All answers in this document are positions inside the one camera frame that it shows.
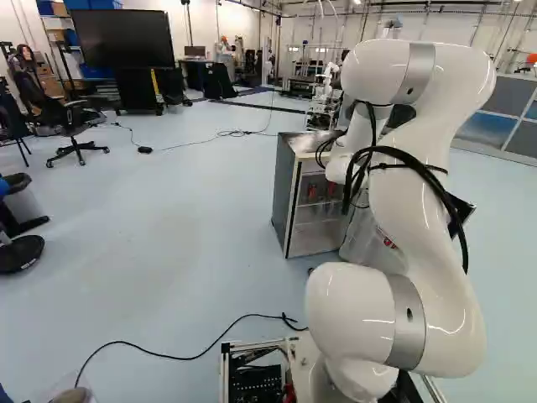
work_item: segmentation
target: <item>cabinet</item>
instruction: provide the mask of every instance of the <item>cabinet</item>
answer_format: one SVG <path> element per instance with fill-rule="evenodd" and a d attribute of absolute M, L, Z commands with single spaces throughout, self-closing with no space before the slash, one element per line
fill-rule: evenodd
<path fill-rule="evenodd" d="M 274 172 L 272 224 L 285 258 L 339 249 L 352 216 L 341 214 L 343 186 L 329 182 L 315 162 L 334 132 L 280 133 Z M 330 153 L 322 160 L 327 163 Z"/>

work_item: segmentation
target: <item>chair base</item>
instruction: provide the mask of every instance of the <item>chair base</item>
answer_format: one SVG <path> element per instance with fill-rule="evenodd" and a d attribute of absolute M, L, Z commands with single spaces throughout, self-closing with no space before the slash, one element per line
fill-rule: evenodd
<path fill-rule="evenodd" d="M 76 153 L 76 156 L 78 157 L 78 162 L 80 165 L 84 166 L 86 162 L 84 161 L 84 158 L 82 158 L 82 150 L 88 149 L 92 151 L 102 151 L 104 154 L 108 154 L 110 152 L 110 149 L 108 147 L 97 147 L 95 146 L 94 141 L 90 141 L 89 143 L 77 143 L 74 137 L 70 138 L 70 141 L 73 145 L 70 145 L 68 147 L 60 147 L 56 150 L 56 156 L 47 159 L 47 168 L 52 168 L 54 165 L 52 164 L 56 160 L 60 160 L 64 157 L 66 157 L 69 154 Z"/>
<path fill-rule="evenodd" d="M 44 239 L 39 235 L 15 238 L 0 246 L 0 275 L 12 275 L 35 264 L 43 253 Z"/>

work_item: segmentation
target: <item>gray floor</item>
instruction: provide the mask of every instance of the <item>gray floor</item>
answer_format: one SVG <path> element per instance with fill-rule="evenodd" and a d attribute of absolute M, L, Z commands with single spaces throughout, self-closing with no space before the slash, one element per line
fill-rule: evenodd
<path fill-rule="evenodd" d="M 255 94 L 270 104 L 271 93 Z M 274 105 L 305 108 L 297 100 Z M 162 149 L 210 139 L 218 130 L 259 130 L 269 112 L 198 102 L 163 117 L 124 116 L 135 141 Z M 273 112 L 269 134 L 301 129 L 303 116 Z M 215 139 L 142 155 L 129 132 L 88 130 L 110 154 L 85 153 L 48 170 L 65 139 L 31 139 L 26 170 L 52 222 L 35 268 L 0 279 L 0 382 L 15 401 L 35 396 L 81 366 L 94 348 L 126 339 L 191 355 L 247 312 L 304 319 L 307 269 L 333 254 L 285 260 L 270 227 L 276 139 Z M 25 170 L 16 147 L 0 149 L 0 172 Z M 485 313 L 487 362 L 465 379 L 442 380 L 449 401 L 521 401 L 533 391 L 537 280 L 535 168 L 451 151 L 451 189 L 478 205 L 467 226 L 470 276 Z M 251 319 L 227 339 L 288 334 L 279 322 Z M 114 347 L 86 379 L 100 403 L 216 401 L 218 349 L 191 363 L 167 362 Z"/>

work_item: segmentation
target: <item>black monitor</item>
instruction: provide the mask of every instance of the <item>black monitor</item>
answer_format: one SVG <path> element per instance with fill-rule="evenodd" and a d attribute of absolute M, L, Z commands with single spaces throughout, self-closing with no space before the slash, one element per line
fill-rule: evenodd
<path fill-rule="evenodd" d="M 164 11 L 71 10 L 70 15 L 84 61 L 91 67 L 175 67 Z"/>
<path fill-rule="evenodd" d="M 205 57 L 205 46 L 185 46 L 185 56 Z"/>

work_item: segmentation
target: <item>cardboard box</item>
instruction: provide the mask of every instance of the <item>cardboard box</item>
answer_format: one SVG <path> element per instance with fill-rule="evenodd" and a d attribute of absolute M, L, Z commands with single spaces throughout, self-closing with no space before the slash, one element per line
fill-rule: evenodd
<path fill-rule="evenodd" d="M 47 29 L 50 42 L 56 42 L 58 40 L 65 41 L 65 35 L 63 29 Z"/>
<path fill-rule="evenodd" d="M 67 8 L 65 7 L 65 4 L 52 2 L 51 5 L 52 12 L 54 13 L 54 15 L 57 15 L 58 17 L 69 17 L 69 13 L 67 13 Z"/>
<path fill-rule="evenodd" d="M 52 70 L 50 69 L 50 66 L 47 63 L 43 63 L 41 65 L 38 65 L 35 70 L 36 70 L 37 75 L 39 77 L 52 76 Z"/>
<path fill-rule="evenodd" d="M 43 78 L 40 80 L 41 85 L 43 86 L 44 93 L 49 97 L 64 97 L 64 89 L 61 87 L 61 84 L 54 78 Z"/>
<path fill-rule="evenodd" d="M 73 82 L 75 83 L 76 90 L 85 90 L 88 87 L 88 83 L 85 81 L 75 79 Z M 64 84 L 67 90 L 71 90 L 69 80 L 64 80 Z"/>

